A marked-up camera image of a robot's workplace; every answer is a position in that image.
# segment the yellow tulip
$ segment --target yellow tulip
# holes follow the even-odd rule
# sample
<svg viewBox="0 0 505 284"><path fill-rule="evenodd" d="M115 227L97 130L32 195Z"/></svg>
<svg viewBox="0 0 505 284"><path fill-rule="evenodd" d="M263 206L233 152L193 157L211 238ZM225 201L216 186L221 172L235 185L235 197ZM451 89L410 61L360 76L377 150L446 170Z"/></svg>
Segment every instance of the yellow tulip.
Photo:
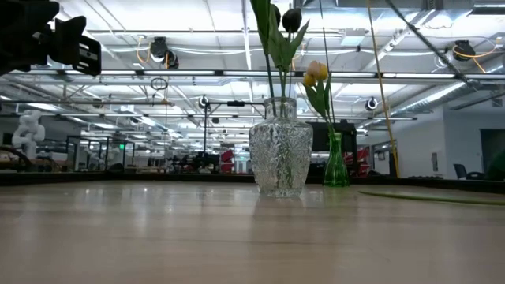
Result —
<svg viewBox="0 0 505 284"><path fill-rule="evenodd" d="M303 77L303 84L306 84L307 86L315 86L316 85L316 78L313 76L309 75L308 73L305 74Z"/></svg>
<svg viewBox="0 0 505 284"><path fill-rule="evenodd" d="M310 62L307 68L307 74L315 80L326 80L328 78L328 67L325 64L317 61Z"/></svg>

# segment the black chair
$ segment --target black chair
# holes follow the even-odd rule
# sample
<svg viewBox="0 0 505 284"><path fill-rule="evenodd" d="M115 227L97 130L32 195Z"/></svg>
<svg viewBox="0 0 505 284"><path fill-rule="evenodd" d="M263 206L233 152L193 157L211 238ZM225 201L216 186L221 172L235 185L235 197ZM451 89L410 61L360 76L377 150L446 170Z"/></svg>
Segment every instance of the black chair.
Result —
<svg viewBox="0 0 505 284"><path fill-rule="evenodd" d="M479 172L466 173L466 168L462 164L454 164L454 169L456 170L456 176L458 179L465 178L469 181L481 181L484 179L484 174Z"/></svg>

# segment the wooden table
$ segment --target wooden table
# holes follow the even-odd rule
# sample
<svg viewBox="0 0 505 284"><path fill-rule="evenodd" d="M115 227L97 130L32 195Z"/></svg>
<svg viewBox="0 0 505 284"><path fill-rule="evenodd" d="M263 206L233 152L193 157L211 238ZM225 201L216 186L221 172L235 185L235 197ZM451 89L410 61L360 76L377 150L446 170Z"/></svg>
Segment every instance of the wooden table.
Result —
<svg viewBox="0 0 505 284"><path fill-rule="evenodd" d="M273 200L246 184L1 188L0 283L503 283L503 207L358 189Z"/></svg>

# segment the green glass vase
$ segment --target green glass vase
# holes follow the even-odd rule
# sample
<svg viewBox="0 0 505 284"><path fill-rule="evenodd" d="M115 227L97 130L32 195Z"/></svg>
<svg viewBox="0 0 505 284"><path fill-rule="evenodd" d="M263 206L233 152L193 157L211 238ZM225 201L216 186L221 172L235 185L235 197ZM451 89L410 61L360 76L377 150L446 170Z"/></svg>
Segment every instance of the green glass vase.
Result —
<svg viewBox="0 0 505 284"><path fill-rule="evenodd" d="M342 134L329 133L328 135L330 138L330 157L324 170L323 185L333 188L349 186L349 176L342 157Z"/></svg>

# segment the glass vase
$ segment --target glass vase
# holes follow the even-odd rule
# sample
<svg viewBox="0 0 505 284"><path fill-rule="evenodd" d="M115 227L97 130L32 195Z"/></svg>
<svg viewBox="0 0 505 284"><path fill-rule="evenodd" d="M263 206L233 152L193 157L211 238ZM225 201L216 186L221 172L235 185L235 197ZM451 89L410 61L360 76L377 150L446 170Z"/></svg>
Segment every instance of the glass vase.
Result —
<svg viewBox="0 0 505 284"><path fill-rule="evenodd" d="M324 170L323 185L329 187L349 186L349 175L347 167L342 157L342 134L329 133L330 138L330 157Z"/></svg>
<svg viewBox="0 0 505 284"><path fill-rule="evenodd" d="M267 99L264 105L267 119L249 131L254 178L261 193L299 196L309 173L312 126L297 120L295 99Z"/></svg>

